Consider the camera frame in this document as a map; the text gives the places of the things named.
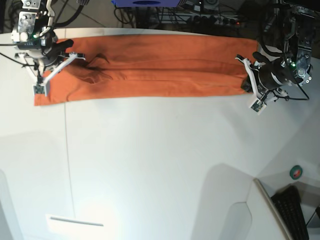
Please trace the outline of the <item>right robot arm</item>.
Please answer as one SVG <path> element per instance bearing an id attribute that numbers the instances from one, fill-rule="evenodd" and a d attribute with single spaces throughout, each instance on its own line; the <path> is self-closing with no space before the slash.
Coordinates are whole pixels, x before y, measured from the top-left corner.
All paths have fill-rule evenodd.
<path id="1" fill-rule="evenodd" d="M 18 19 L 11 33 L 12 42 L 26 58 L 32 59 L 32 69 L 40 74 L 53 71 L 68 57 L 66 50 L 74 41 L 58 42 L 55 29 L 68 26 L 82 12 L 88 0 L 78 0 L 78 8 L 66 21 L 58 22 L 63 10 L 55 13 L 55 0 L 22 0 Z"/>

